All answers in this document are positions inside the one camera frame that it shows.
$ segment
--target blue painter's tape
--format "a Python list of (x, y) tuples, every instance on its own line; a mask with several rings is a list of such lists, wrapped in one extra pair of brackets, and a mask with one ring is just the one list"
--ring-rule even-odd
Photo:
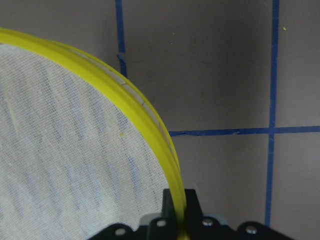
[(320, 126), (292, 126), (277, 127), (276, 134), (296, 134), (296, 133), (317, 133), (320, 132)]
[(265, 195), (265, 215), (264, 224), (270, 226), (271, 221), (271, 205), (272, 205), (272, 187), (274, 175), (274, 155), (275, 155), (275, 134), (269, 134), (268, 144), (268, 163), (266, 172), (266, 195)]
[(251, 134), (296, 134), (296, 133), (318, 133), (320, 126), (291, 126), (291, 127), (261, 127), (261, 128), (234, 128), (216, 130), (190, 130), (169, 131), (171, 137), (189, 136), (223, 136), (223, 135), (251, 135)]
[(119, 53), (126, 53), (124, 16), (122, 0), (115, 0), (116, 27), (118, 32)]
[(116, 27), (117, 27), (117, 34), (118, 34), (118, 49), (120, 53), (117, 55), (117, 57), (120, 63), (120, 73), (127, 78), (128, 77), (127, 64), (125, 59), (121, 55), (126, 53), (122, 0), (115, 0), (115, 13), (116, 13)]
[(268, 134), (269, 128), (235, 128), (216, 130), (192, 130), (192, 131), (170, 131), (171, 137), (190, 136), (222, 136), (222, 135), (248, 135), (248, 134)]
[(266, 195), (264, 224), (269, 227), (271, 222), (272, 188), (274, 174), (275, 126), (277, 105), (277, 71), (278, 71), (278, 30), (279, 30), (279, 0), (272, 1), (272, 36), (271, 36), (271, 76), (270, 76), (270, 112), (268, 143), (268, 162), (266, 173)]
[(128, 77), (127, 75), (127, 64), (124, 59), (124, 57), (120, 54), (117, 55), (119, 61), (120, 61), (120, 73), (125, 76), (126, 78)]

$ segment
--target grid line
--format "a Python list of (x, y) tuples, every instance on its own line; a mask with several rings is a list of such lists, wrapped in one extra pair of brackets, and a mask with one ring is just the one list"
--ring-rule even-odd
[[(122, 13), (122, 0), (115, 0), (118, 30), (118, 46), (121, 73), (127, 76), (127, 66), (125, 59), (121, 55), (125, 53), (124, 23)], [(270, 75), (270, 106), (269, 106), (269, 126), (258, 128), (229, 128), (229, 129), (208, 129), (208, 130), (182, 130), (169, 131), (171, 137), (177, 136), (226, 136), (226, 135), (268, 135), (268, 158), (266, 174), (266, 196), (265, 196), (265, 218), (264, 224), (270, 226), (272, 209), (272, 189), (274, 170), (274, 150), (276, 134), (296, 134), (296, 133), (320, 133), (320, 126), (290, 126), (276, 127), (276, 107), (277, 107), (277, 71), (278, 71), (278, 32), (279, 32), (279, 10), (280, 0), (272, 0), (272, 30), (271, 30), (271, 75)]]

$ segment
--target gray background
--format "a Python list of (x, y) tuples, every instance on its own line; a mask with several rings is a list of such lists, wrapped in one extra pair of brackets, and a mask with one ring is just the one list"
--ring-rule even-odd
[[(170, 131), (269, 125), (271, 0), (123, 0), (128, 78)], [(280, 0), (277, 127), (320, 125), (320, 2)], [(115, 1), (2, 0), (0, 26), (119, 69)], [(264, 221), (268, 135), (179, 136), (186, 188), (230, 226)], [(275, 136), (271, 227), (317, 240), (320, 133)]]

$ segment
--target net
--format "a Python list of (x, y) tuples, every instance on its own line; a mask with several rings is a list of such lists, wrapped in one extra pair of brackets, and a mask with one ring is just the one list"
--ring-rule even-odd
[(62, 66), (0, 44), (0, 239), (134, 229), (168, 188), (131, 121)]

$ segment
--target metal screw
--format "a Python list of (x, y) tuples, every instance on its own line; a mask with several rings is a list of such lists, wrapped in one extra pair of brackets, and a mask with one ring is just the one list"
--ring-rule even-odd
[(114, 234), (116, 236), (123, 236), (125, 235), (126, 233), (126, 230), (124, 228), (118, 228), (117, 230), (115, 230)]
[(258, 229), (255, 227), (255, 226), (247, 226), (246, 228), (245, 228), (245, 231), (248, 233), (248, 234), (257, 234), (257, 232), (258, 232)]
[(214, 221), (212, 221), (210, 218), (205, 218), (202, 220), (202, 224), (203, 226), (211, 227), (214, 224)]
[(161, 228), (167, 225), (167, 222), (165, 220), (159, 220), (156, 222), (157, 227)]

